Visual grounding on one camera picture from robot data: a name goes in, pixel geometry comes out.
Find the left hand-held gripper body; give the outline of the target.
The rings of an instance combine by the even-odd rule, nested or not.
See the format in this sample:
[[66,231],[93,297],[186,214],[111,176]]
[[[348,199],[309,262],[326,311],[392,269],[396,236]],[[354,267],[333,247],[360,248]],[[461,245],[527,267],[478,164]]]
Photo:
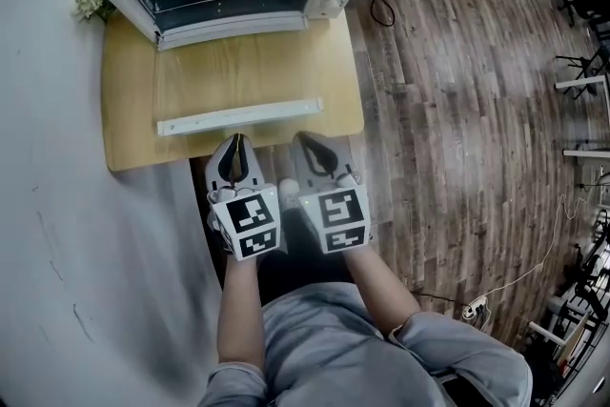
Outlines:
[[206,224],[220,236],[220,245],[237,261],[273,251],[280,244],[277,186],[262,177],[230,184],[214,179],[208,184],[210,206]]

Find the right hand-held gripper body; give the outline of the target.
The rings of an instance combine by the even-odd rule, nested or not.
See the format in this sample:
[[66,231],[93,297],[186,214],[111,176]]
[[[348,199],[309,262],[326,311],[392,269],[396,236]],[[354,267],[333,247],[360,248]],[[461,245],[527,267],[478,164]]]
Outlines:
[[302,193],[298,202],[324,254],[369,244],[369,199],[358,173],[344,173],[322,190]]

